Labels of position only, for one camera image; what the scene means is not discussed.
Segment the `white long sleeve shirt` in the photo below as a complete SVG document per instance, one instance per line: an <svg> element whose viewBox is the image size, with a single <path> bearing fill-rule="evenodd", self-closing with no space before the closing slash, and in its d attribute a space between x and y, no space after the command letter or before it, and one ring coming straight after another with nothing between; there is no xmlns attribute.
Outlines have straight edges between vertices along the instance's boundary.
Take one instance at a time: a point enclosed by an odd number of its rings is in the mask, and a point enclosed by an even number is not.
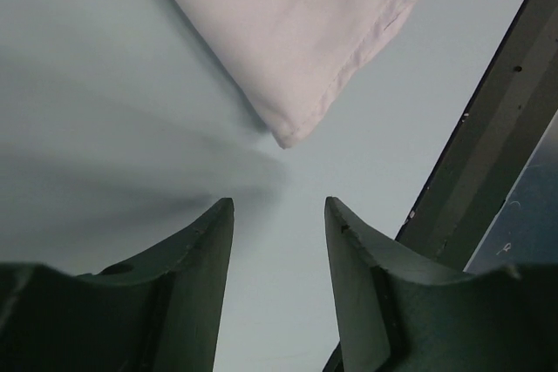
<svg viewBox="0 0 558 372"><path fill-rule="evenodd" d="M307 138L418 0L174 0L282 148Z"/></svg>

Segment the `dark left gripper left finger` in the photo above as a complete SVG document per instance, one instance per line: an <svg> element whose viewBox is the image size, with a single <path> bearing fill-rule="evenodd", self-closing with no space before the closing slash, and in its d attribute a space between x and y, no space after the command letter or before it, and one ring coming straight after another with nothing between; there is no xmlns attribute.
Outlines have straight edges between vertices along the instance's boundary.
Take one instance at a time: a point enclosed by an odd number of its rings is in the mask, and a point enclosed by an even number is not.
<svg viewBox="0 0 558 372"><path fill-rule="evenodd" d="M4 263L2 370L212 370L234 223L233 201L218 200L98 274Z"/></svg>

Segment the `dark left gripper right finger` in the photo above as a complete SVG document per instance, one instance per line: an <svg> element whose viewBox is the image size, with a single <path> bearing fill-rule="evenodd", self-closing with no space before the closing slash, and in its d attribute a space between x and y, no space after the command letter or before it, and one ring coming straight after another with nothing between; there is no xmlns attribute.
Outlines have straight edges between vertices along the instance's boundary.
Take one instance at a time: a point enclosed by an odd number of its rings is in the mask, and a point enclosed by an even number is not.
<svg viewBox="0 0 558 372"><path fill-rule="evenodd" d="M324 218L345 370L556 370L556 266L468 274L385 236L337 198Z"/></svg>

